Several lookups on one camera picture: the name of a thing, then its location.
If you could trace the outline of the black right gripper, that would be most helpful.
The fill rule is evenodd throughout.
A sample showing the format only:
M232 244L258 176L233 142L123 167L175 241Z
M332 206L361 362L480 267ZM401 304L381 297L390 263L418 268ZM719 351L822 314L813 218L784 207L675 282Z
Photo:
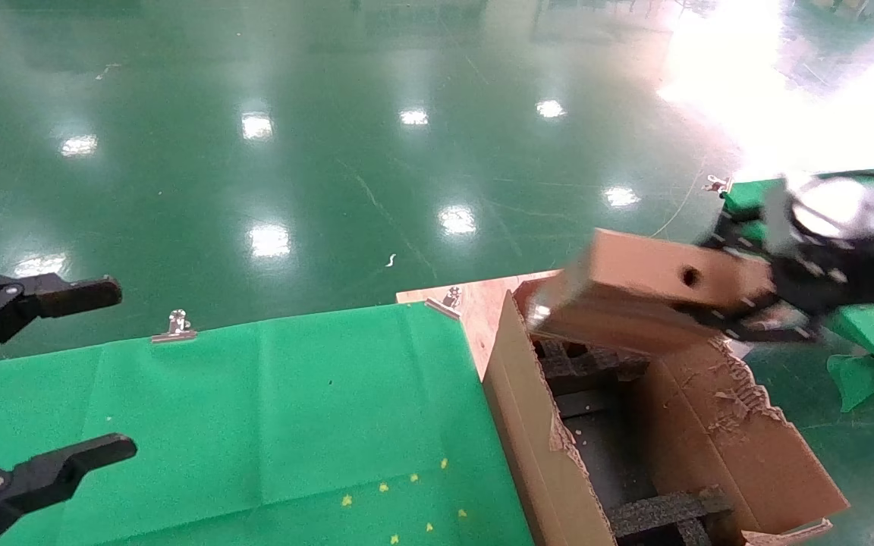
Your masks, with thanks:
M700 248L770 260L767 232L761 211L720 211ZM742 297L726 307L682 304L680 312L740 342L814 342L824 315L874 304L874 236L823 237L775 224L775 293Z

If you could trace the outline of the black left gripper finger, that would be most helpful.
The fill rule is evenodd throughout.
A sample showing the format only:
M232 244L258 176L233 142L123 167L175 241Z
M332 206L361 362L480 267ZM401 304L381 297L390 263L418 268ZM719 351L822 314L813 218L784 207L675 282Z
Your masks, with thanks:
M69 501L88 473L136 453L131 438L108 433L40 453L11 470L0 469L0 537L24 516Z
M118 305L122 289L115 278L66 282L56 273L24 278L0 275L0 345L35 319L54 319Z

